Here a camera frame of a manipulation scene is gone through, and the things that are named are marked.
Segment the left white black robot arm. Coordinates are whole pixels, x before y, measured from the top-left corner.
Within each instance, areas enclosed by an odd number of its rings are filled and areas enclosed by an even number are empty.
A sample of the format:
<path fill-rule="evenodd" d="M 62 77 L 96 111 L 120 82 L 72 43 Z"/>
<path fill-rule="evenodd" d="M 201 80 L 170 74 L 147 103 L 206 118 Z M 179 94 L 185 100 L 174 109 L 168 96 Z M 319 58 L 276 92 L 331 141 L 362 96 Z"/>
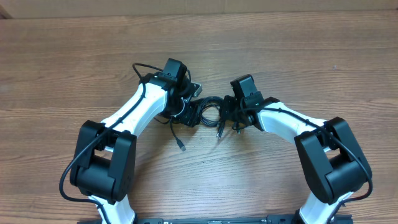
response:
<path fill-rule="evenodd" d="M 169 58 L 163 69 L 139 75 L 136 93 L 115 114 L 80 128 L 72 161 L 60 178 L 61 196 L 92 203 L 98 223 L 134 223 L 127 193 L 134 178 L 136 142 L 157 115 L 167 123 L 193 127 L 200 122 L 191 99 L 201 92 L 181 61 Z"/>

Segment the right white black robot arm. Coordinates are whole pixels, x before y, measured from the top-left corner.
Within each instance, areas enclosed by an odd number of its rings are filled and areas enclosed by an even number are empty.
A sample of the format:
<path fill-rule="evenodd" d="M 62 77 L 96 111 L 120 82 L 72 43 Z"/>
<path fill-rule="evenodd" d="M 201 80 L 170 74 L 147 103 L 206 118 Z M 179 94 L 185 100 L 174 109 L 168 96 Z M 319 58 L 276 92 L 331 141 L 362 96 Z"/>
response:
<path fill-rule="evenodd" d="M 310 195 L 293 215 L 268 215 L 267 223 L 352 223 L 338 215 L 348 202 L 363 200 L 373 191 L 371 167 L 349 124 L 340 117 L 316 119 L 264 98 L 251 75 L 230 83 L 234 96 L 225 96 L 222 121 L 233 121 L 240 132 L 249 126 L 273 133 L 294 144 Z"/>

